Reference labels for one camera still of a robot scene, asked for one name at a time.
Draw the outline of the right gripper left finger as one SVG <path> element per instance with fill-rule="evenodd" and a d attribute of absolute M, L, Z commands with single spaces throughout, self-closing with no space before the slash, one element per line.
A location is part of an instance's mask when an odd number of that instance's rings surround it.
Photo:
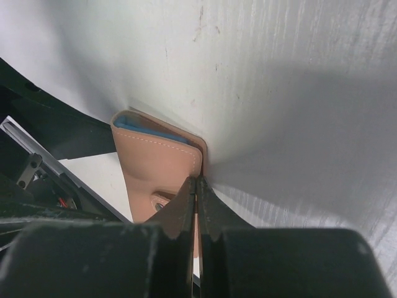
<path fill-rule="evenodd" d="M 195 179 L 141 224 L 6 219 L 2 297 L 190 297 Z"/>

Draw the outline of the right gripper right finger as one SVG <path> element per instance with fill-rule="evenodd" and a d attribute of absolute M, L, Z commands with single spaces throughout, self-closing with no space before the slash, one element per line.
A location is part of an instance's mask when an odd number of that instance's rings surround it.
<path fill-rule="evenodd" d="M 371 248 L 345 228 L 256 228 L 197 179 L 202 297 L 391 297 Z"/>

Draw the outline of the tan leather card holder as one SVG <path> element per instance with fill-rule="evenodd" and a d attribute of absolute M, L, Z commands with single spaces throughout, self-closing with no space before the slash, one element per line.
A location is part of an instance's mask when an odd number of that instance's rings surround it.
<path fill-rule="evenodd" d="M 110 124 L 134 223 L 143 223 L 177 194 L 185 179 L 205 174 L 205 141 L 138 110 Z"/>

